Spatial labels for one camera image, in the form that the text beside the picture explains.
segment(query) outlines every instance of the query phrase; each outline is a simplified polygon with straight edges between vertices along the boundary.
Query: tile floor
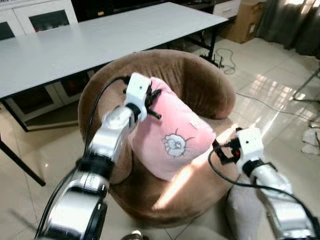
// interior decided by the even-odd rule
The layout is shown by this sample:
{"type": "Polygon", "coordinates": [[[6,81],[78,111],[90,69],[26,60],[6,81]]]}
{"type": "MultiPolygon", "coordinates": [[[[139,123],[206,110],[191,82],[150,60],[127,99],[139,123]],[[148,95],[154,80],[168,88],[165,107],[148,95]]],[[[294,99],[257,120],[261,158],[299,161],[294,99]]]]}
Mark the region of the tile floor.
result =
{"type": "MultiPolygon", "coordinates": [[[[244,44],[219,38],[216,48],[232,50],[236,64],[235,73],[227,75],[227,78],[241,95],[236,96],[230,118],[242,127],[261,128],[266,159],[291,180],[296,194],[320,216],[320,156],[301,152],[304,145],[302,134],[308,128],[308,121],[304,118],[315,117],[320,106],[291,101],[294,91],[319,67],[319,62],[258,38],[244,44]],[[242,95],[257,98],[274,109],[299,114],[304,118],[279,113],[242,95]]],[[[188,49],[195,54],[207,52],[194,46],[188,49]]],[[[220,53],[225,59],[224,64],[230,65],[230,52],[220,53]]],[[[318,96],[320,81],[311,82],[302,94],[318,96]]],[[[25,133],[3,108],[0,110],[0,132],[11,149],[47,182],[46,187],[40,187],[0,152],[0,238],[29,240],[34,236],[34,227],[39,223],[51,192],[82,154],[84,146],[77,127],[25,133]]],[[[189,224],[157,229],[137,225],[110,196],[107,201],[102,240],[120,239],[137,228],[151,240],[231,238],[226,227],[223,202],[189,224]]],[[[257,239],[273,239],[266,220],[259,227],[257,239]]]]}

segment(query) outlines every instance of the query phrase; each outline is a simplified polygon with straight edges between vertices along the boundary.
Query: black wire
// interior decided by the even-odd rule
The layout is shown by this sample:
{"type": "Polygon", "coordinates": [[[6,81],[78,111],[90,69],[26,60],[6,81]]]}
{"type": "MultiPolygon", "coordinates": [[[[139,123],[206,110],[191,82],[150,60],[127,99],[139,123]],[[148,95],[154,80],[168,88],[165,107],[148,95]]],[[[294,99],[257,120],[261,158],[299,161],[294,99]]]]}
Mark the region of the black wire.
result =
{"type": "Polygon", "coordinates": [[[233,52],[232,50],[228,49],[228,48],[223,48],[223,47],[218,48],[217,50],[215,50],[215,54],[221,58],[221,62],[222,62],[222,63],[223,63],[223,61],[224,61],[224,58],[223,58],[222,55],[218,52],[219,50],[225,50],[225,51],[229,51],[229,52],[231,53],[231,55],[230,55],[230,62],[232,63],[232,66],[230,66],[230,65],[225,65],[225,64],[222,64],[222,65],[224,65],[225,67],[228,67],[227,69],[225,69],[225,70],[223,71],[224,74],[226,74],[226,75],[232,75],[232,74],[234,74],[234,73],[236,72],[236,64],[235,64],[235,62],[232,60],[232,57],[233,57],[233,55],[234,55],[234,52],[233,52]]]}
{"type": "Polygon", "coordinates": [[[105,90],[106,90],[108,87],[110,87],[110,85],[112,85],[112,84],[115,83],[116,81],[123,80],[125,83],[128,84],[129,79],[130,79],[130,76],[119,76],[119,77],[114,78],[113,80],[111,80],[110,82],[108,82],[107,85],[104,86],[104,88],[99,92],[98,96],[96,97],[95,102],[94,102],[93,107],[92,107],[92,110],[91,110],[91,115],[90,115],[90,118],[89,118],[89,122],[88,122],[87,127],[86,127],[86,132],[85,132],[85,145],[84,145],[83,156],[85,156],[86,153],[87,153],[87,151],[88,151],[88,147],[89,147],[89,135],[90,135],[91,125],[92,125],[93,119],[94,119],[94,117],[95,117],[96,108],[97,108],[98,102],[99,102],[102,94],[105,92],[105,90]]]}
{"type": "Polygon", "coordinates": [[[240,96],[242,96],[242,97],[248,98],[248,99],[256,100],[256,101],[258,101],[258,102],[266,105],[268,108],[270,108],[270,109],[272,109],[272,110],[274,110],[274,111],[276,111],[276,112],[278,112],[278,113],[290,114],[290,115],[298,116],[298,117],[303,118],[303,119],[308,120],[308,121],[312,121],[312,119],[306,118],[306,117],[304,117],[304,116],[302,116],[302,115],[299,115],[299,114],[296,114],[296,113],[293,113],[293,112],[280,111],[280,110],[278,110],[278,109],[276,109],[276,108],[273,108],[272,106],[266,104],[264,101],[261,101],[260,99],[257,99],[257,98],[255,98],[255,97],[243,95],[243,94],[238,93],[238,92],[237,92],[236,94],[238,94],[238,95],[240,95],[240,96]]]}
{"type": "Polygon", "coordinates": [[[44,225],[45,225],[45,222],[46,222],[46,219],[47,219],[47,216],[48,216],[48,213],[49,213],[49,210],[51,208],[51,205],[52,203],[54,202],[55,200],[55,197],[57,196],[58,192],[60,191],[60,189],[62,188],[62,186],[66,183],[66,181],[74,174],[74,172],[77,170],[78,166],[76,165],[60,182],[59,184],[57,185],[57,187],[54,189],[53,193],[51,194],[50,196],[50,199],[49,201],[47,202],[46,206],[45,206],[45,209],[43,211],[43,214],[42,214],[42,217],[41,217],[41,220],[40,220],[40,223],[39,223],[39,226],[36,230],[36,233],[35,233],[35,239],[37,239],[38,237],[40,237],[40,234],[42,233],[43,231],[43,228],[44,228],[44,225]]]}
{"type": "Polygon", "coordinates": [[[294,196],[293,194],[281,190],[281,189],[277,189],[274,187],[270,187],[270,186],[263,186],[263,185],[258,185],[258,184],[246,184],[246,183],[241,183],[241,182],[237,182],[237,181],[233,181],[232,179],[228,178],[227,176],[223,175],[211,162],[211,155],[212,153],[215,152],[215,150],[219,148],[219,147],[213,147],[213,150],[210,152],[209,156],[208,156],[208,162],[210,167],[213,169],[213,171],[218,174],[221,178],[223,178],[224,180],[226,180],[227,182],[233,184],[233,185],[237,185],[240,187],[245,187],[245,188],[254,188],[254,189],[265,189],[265,190],[271,190],[271,191],[275,191],[281,194],[285,194],[289,197],[291,197],[292,199],[294,199],[298,204],[300,204],[302,206],[302,208],[305,211],[305,214],[307,215],[307,217],[310,219],[311,224],[313,225],[313,229],[314,229],[314,233],[316,234],[317,239],[320,239],[320,224],[318,221],[318,218],[313,216],[311,211],[307,208],[307,206],[301,201],[299,200],[296,196],[294,196]]]}

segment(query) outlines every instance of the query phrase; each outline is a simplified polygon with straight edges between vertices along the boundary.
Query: white table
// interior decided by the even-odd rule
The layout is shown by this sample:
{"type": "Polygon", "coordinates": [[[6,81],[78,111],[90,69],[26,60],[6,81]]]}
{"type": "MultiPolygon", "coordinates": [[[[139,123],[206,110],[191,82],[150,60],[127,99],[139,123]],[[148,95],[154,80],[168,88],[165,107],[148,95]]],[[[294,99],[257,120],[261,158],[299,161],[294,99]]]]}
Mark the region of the white table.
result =
{"type": "Polygon", "coordinates": [[[0,41],[0,99],[225,21],[167,2],[0,41]]]}

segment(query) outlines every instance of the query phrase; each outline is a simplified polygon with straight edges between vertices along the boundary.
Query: round chair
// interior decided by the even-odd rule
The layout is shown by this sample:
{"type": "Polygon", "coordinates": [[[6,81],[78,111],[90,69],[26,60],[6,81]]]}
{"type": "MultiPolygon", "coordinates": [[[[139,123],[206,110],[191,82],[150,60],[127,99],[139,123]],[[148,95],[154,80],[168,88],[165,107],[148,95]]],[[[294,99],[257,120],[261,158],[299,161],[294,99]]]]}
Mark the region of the round chair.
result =
{"type": "MultiPolygon", "coordinates": [[[[79,102],[80,132],[85,137],[94,101],[112,79],[133,72],[164,80],[196,114],[205,117],[219,136],[232,122],[227,118],[235,104],[230,82],[211,63],[191,53],[176,50],[147,50],[121,57],[101,68],[85,87],[79,102]]],[[[102,95],[92,123],[92,139],[104,114],[122,105],[125,85],[116,82],[102,95]]],[[[227,177],[238,177],[234,164],[212,163],[227,177]]],[[[110,181],[110,193],[132,217],[156,227],[184,224],[203,214],[226,195],[231,184],[220,178],[203,160],[193,160],[173,181],[150,173],[130,146],[123,149],[110,181]]]]}

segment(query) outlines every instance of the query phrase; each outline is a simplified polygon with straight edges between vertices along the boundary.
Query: pink pillow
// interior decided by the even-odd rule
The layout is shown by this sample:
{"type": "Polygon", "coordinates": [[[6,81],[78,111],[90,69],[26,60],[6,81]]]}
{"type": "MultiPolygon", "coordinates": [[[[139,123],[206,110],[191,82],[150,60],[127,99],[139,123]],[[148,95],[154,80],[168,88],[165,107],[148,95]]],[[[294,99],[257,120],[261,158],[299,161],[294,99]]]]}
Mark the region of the pink pillow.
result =
{"type": "Polygon", "coordinates": [[[151,80],[152,91],[162,90],[151,109],[162,118],[148,115],[128,140],[152,174],[171,181],[180,169],[208,150],[216,134],[163,80],[155,77],[151,80]]]}

